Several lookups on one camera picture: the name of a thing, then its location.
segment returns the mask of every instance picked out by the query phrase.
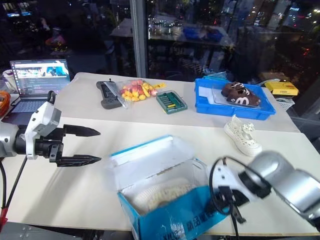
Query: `white sneaker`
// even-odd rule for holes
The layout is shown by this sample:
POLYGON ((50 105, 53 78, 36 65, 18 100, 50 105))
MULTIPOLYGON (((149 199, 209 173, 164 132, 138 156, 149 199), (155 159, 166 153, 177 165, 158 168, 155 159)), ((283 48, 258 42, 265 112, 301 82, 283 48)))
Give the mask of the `white sneaker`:
POLYGON ((185 178, 171 179, 139 192, 134 196, 131 204, 140 214, 144 215, 188 193, 195 187, 185 178))
POLYGON ((225 133, 234 141, 237 148, 250 157, 262 151, 261 144, 257 143, 250 134, 254 130, 255 126, 252 123, 245 124, 235 115, 224 125, 225 133))

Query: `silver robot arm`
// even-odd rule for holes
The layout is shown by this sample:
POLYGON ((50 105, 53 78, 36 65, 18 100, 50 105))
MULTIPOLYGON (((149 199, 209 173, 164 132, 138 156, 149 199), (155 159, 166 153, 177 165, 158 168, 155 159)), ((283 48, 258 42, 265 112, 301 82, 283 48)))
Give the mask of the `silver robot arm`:
POLYGON ((14 157, 16 135, 19 130, 17 125, 0 121, 0 158, 14 157))
POLYGON ((272 188, 277 196, 320 232, 320 182, 315 177, 294 169, 282 155, 274 151, 260 153, 247 167, 254 173, 248 168, 239 173, 225 164, 214 167, 210 188, 215 201, 208 203, 209 211, 218 209, 219 212, 232 203, 233 213, 237 214, 238 222, 243 223, 246 220, 237 207, 265 198, 272 188))

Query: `screwdriver set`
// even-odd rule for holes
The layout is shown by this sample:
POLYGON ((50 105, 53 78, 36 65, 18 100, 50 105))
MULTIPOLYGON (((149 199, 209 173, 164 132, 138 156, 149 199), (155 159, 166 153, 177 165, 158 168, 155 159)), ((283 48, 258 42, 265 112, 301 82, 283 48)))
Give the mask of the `screwdriver set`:
POLYGON ((156 95, 156 100, 167 114, 173 114, 188 109, 187 104, 175 91, 160 92, 156 95))

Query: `floor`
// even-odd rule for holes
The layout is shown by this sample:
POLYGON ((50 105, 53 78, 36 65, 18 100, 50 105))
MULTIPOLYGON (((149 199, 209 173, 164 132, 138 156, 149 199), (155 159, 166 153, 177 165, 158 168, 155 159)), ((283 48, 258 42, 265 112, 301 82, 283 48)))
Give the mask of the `floor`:
MULTIPOLYGON (((7 222, 0 233, 1 240, 133 240, 130 232, 125 231, 104 231, 99 237, 88 234, 85 237, 67 235, 55 231, 44 230, 25 224, 7 222)), ((197 240, 219 240, 219 236, 201 235, 197 240)), ((241 240, 268 239, 265 237, 241 237, 241 240)), ((290 240, 320 240, 320 236, 311 237, 290 237, 290 240)))

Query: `blue packaging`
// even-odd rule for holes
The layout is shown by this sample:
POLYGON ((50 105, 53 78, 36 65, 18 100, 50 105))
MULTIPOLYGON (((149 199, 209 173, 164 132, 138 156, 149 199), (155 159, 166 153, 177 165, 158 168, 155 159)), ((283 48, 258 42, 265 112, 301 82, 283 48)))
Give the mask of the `blue packaging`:
POLYGON ((276 110, 269 102, 263 89, 257 85, 245 84, 244 86, 253 91, 256 96, 261 100, 259 108, 237 106, 237 105, 223 105, 223 104, 210 104, 208 99, 204 96, 199 96, 199 87, 208 89, 222 90, 226 85, 225 82, 218 79, 197 78, 195 80, 195 107, 196 111, 201 114, 213 114, 223 116, 236 115, 238 118, 266 120, 270 115, 274 115, 276 110))
POLYGON ((139 215, 120 192, 122 209, 129 216, 136 240, 193 240, 226 218, 205 212, 210 200, 208 186, 197 187, 169 204, 139 215))
POLYGON ((193 240, 226 217, 205 212, 210 200, 207 166, 197 160, 192 147, 178 137, 166 135, 116 152, 108 163, 112 165, 117 195, 136 240, 193 240), (150 187, 164 181, 172 184, 177 178, 186 180, 194 188, 142 212, 148 201, 139 207, 134 201, 137 196, 148 199, 145 190, 148 192, 150 187))

